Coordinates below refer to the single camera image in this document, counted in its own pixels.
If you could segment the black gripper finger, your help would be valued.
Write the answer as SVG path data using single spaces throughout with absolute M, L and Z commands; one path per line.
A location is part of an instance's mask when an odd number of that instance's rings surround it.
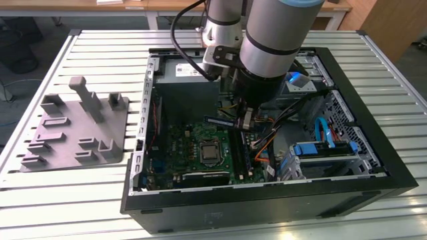
M 250 131 L 254 127 L 257 109 L 248 106 L 242 99 L 238 99 L 236 105 L 234 127 L 242 131 Z

